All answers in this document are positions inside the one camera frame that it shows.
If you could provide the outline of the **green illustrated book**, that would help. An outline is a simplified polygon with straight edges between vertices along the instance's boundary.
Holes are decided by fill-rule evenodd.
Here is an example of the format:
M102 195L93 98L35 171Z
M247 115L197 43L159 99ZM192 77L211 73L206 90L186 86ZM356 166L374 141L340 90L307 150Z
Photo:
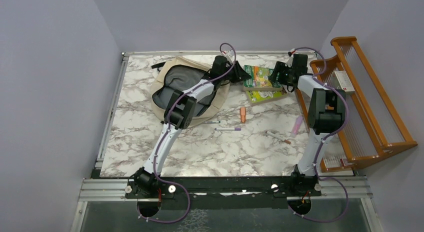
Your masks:
M244 91L282 91L283 87L271 82L271 77L274 70L272 68L265 68L252 65L244 65L244 71L247 72L251 78L243 82Z
M284 89L281 91L246 91L245 93L251 106L278 101L288 94Z

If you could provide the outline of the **orange highlighter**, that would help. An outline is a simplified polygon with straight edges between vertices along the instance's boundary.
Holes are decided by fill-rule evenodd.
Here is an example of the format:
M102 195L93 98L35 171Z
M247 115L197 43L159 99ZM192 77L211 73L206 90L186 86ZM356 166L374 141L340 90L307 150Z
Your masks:
M247 114L246 112L247 112L246 108L244 106L242 106L240 108L240 121L243 124L246 122L246 114Z

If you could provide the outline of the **cream canvas backpack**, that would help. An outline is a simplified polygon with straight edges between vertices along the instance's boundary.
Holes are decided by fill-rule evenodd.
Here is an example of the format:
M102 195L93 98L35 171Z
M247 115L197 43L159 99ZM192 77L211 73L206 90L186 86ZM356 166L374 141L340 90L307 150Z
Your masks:
M159 71L152 83L151 109L162 122L165 120L171 95L175 90L184 91L194 87L205 74L210 72L211 65L192 59L177 56L174 59L151 66ZM224 81L217 91L199 100L195 105L190 126L197 126L215 117L224 105L230 90L230 82Z

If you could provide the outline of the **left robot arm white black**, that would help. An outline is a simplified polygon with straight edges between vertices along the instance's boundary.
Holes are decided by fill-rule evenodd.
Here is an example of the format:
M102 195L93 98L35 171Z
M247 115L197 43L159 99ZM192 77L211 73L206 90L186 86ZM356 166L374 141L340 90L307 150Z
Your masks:
M214 117L227 99L230 83L249 78L236 57L227 54L217 55L212 65L179 56L156 67L161 71L153 83L152 102L156 115L163 112L161 134L125 188L126 193L147 198L159 192L164 163L182 131Z

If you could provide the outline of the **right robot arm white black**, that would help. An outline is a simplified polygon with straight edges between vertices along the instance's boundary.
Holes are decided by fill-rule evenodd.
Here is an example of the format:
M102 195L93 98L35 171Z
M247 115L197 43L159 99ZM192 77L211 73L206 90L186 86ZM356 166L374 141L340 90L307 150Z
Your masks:
M307 146L286 185L291 194L300 196L315 188L327 145L345 123L346 94L308 73L306 54L289 52L288 55L287 62L276 62L269 80L300 90L310 98L306 118L309 127Z

